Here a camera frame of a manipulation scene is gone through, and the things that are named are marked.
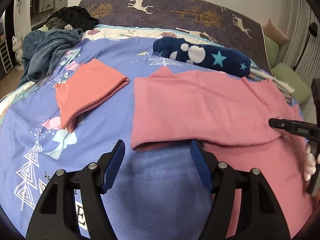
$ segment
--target green pillow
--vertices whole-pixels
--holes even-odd
[[[280,63],[272,69],[273,75],[294,88],[294,98],[298,104],[307,101],[312,93],[301,78],[286,64]]]
[[[267,58],[269,61],[270,68],[273,68],[276,63],[276,59],[279,53],[279,45],[268,36],[264,35],[264,41],[266,45]]]

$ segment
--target folded pink cloth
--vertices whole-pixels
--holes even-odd
[[[73,132],[80,114],[101,105],[128,83],[128,77],[95,58],[82,64],[65,83],[55,85],[61,129]]]
[[[305,142],[275,130],[268,119],[301,120],[272,81],[248,82],[224,73],[162,67],[136,78],[131,147],[145,151],[198,138],[205,149],[234,169],[261,170],[284,212],[291,237],[309,218],[313,198],[303,181]],[[236,191],[228,235],[236,232],[241,193]]]

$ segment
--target metal screw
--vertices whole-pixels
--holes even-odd
[[[252,173],[255,175],[259,175],[260,174],[260,170],[257,168],[252,169]]]
[[[88,168],[89,168],[90,170],[94,170],[97,166],[98,166],[98,165],[97,165],[96,163],[90,163],[90,164],[88,165]]]
[[[63,169],[59,169],[59,170],[57,170],[57,172],[56,172],[56,174],[57,174],[58,176],[61,176],[63,173],[64,173],[64,170],[63,170]]]
[[[228,167],[228,164],[224,163],[224,162],[221,162],[218,164],[218,166],[222,169],[225,169],[226,167]]]

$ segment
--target blue gripper pad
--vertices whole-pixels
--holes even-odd
[[[124,158],[124,153],[125,144],[124,142],[121,142],[103,174],[102,189],[104,192],[107,192],[108,189],[112,188],[113,183],[115,182],[116,176],[118,174],[119,168],[121,166],[122,160]]]
[[[193,159],[193,162],[196,165],[196,169],[198,171],[198,174],[200,176],[202,185],[209,190],[210,193],[213,192],[213,183],[212,183],[212,177],[210,169],[205,162],[200,149],[198,148],[196,142],[193,140],[191,142],[190,146],[190,153]]]

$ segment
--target pillow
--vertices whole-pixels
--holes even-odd
[[[273,39],[279,46],[285,44],[289,38],[278,27],[274,26],[269,19],[268,22],[262,26],[263,33],[270,39]]]
[[[266,45],[267,58],[270,68],[274,68],[276,64],[276,59],[279,53],[279,45],[268,36],[264,35],[264,41]]]
[[[293,96],[298,104],[311,97],[311,90],[288,65],[280,63],[272,69],[272,73],[277,79],[287,82],[295,89]]]

